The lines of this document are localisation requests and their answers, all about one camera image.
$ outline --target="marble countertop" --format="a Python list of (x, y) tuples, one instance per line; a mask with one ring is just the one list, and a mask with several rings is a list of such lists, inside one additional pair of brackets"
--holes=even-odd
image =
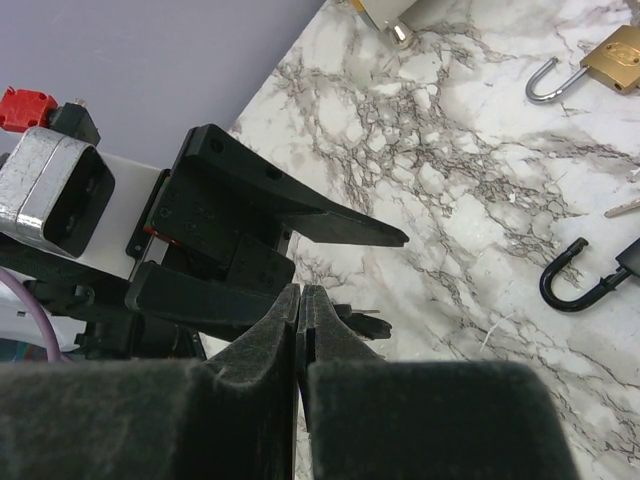
[[(233, 128), (242, 142), (332, 200), (404, 230), (405, 248), (295, 237), (297, 281), (379, 309), (389, 360), (503, 359), (548, 385), (584, 479), (640, 478), (640, 282), (561, 314), (542, 269), (590, 246), (556, 290), (612, 273), (640, 236), (640, 93), (588, 77), (535, 106), (524, 85), (549, 57), (552, 89), (631, 12), (622, 1), (425, 0), (413, 46), (394, 50), (330, 0)], [(307, 478), (309, 459), (298, 460)]]

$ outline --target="engraved logo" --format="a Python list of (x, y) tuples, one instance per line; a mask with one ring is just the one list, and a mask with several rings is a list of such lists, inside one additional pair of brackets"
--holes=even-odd
[(633, 67), (638, 65), (640, 50), (636, 50), (626, 43), (611, 42), (604, 48), (604, 56), (625, 67)]

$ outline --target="padlock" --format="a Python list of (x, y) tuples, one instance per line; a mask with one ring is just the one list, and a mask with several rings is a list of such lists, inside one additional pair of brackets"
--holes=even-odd
[(525, 93), (533, 103), (547, 103), (562, 95), (576, 80), (588, 73), (616, 92), (627, 94), (640, 85), (640, 28), (623, 25), (580, 62), (580, 70), (560, 88), (547, 95), (533, 89), (538, 81), (558, 63), (553, 57), (527, 82)]

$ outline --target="screw hole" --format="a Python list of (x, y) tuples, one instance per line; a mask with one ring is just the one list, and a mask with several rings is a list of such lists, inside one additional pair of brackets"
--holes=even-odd
[(284, 177), (284, 173), (278, 170), (276, 167), (268, 167), (265, 172), (268, 178), (271, 180), (281, 180)]
[(224, 143), (222, 143), (220, 140), (212, 138), (211, 139), (211, 150), (213, 150), (215, 153), (224, 152)]

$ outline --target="gray wall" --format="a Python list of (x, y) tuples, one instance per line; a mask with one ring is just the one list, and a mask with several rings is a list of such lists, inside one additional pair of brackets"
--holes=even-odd
[(188, 128), (232, 124), (322, 3), (2, 0), (0, 89), (83, 98), (101, 149), (168, 167)]

